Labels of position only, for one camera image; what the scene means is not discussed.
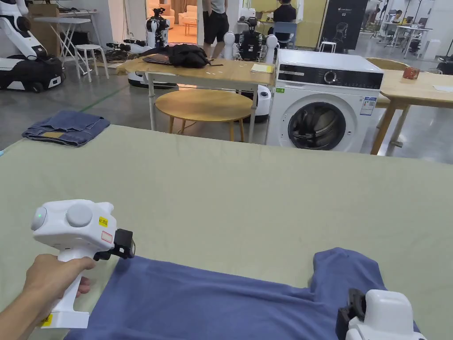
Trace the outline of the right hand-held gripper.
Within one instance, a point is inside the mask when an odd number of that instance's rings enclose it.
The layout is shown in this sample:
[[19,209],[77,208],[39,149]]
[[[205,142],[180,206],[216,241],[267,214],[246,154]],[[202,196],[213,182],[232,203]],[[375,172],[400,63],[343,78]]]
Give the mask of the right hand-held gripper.
[[348,291],[339,308],[335,333],[339,340],[418,340],[413,309],[403,294],[388,290]]

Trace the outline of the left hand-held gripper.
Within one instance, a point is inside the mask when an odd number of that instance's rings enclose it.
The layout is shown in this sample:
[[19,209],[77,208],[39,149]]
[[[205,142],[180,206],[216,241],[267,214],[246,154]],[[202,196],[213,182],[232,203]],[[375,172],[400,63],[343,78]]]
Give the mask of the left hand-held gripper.
[[[108,260],[112,255],[131,259],[135,255],[133,233],[117,227],[113,209],[112,203],[84,199],[44,203],[36,209],[31,224],[33,238],[58,250],[61,262],[84,257]],[[73,308],[80,282],[78,275],[40,328],[87,328],[89,313]]]

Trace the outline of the person's left hand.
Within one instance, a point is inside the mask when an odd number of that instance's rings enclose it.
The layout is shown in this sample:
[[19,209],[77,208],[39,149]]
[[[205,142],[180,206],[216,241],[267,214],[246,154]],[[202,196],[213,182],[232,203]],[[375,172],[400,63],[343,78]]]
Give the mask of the person's left hand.
[[22,293],[31,298],[41,315],[50,312],[57,300],[62,299],[67,290],[85,270],[96,265],[88,257],[62,262],[51,254],[38,255],[26,272]]

